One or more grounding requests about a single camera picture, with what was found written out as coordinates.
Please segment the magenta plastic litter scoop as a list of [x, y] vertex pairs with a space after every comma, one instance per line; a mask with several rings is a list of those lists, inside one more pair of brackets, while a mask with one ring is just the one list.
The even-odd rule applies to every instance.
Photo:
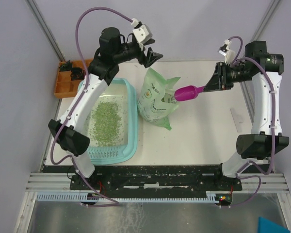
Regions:
[[204, 90], [204, 86], [196, 87], [194, 85], [179, 88], [175, 91], [174, 97], [176, 101], [187, 101], [195, 99]]

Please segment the green cat litter bag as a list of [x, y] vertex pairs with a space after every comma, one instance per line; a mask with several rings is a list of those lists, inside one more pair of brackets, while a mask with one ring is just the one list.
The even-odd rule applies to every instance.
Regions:
[[180, 77], [165, 79], [152, 68], [147, 70], [137, 100], [138, 112], [146, 122], [171, 130], [168, 116], [179, 107], [174, 89], [179, 80]]

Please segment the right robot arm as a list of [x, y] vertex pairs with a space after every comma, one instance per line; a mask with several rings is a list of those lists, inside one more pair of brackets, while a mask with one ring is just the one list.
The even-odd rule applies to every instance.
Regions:
[[237, 58], [226, 39], [218, 52], [225, 58], [217, 62], [215, 70], [203, 88], [204, 92], [226, 91], [235, 83], [251, 81], [254, 88], [254, 118], [250, 134], [241, 134], [236, 141], [236, 152], [221, 164], [221, 171], [213, 177], [213, 185], [224, 190], [235, 178], [258, 160], [269, 159], [268, 175], [273, 168], [274, 155], [289, 145], [283, 135], [279, 114], [279, 91], [284, 72], [284, 56], [269, 53], [266, 41], [253, 41], [245, 48], [245, 56]]

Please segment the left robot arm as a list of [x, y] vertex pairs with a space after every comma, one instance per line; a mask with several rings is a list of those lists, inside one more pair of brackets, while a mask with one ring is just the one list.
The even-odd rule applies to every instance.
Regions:
[[58, 144], [61, 149], [68, 151], [75, 169], [81, 175], [81, 184], [86, 189], [93, 189], [97, 185], [95, 167], [87, 153], [90, 139], [83, 135], [83, 125], [87, 116], [99, 96], [107, 89], [119, 72], [119, 64], [137, 59], [139, 64], [148, 68], [163, 57], [149, 48], [145, 53], [145, 46], [153, 44], [150, 29], [139, 25], [132, 30], [131, 42], [126, 42], [122, 34], [115, 27], [102, 31], [99, 47], [92, 62], [85, 71], [84, 82], [73, 99], [71, 105], [59, 120], [50, 120], [48, 128], [54, 137], [51, 148]]

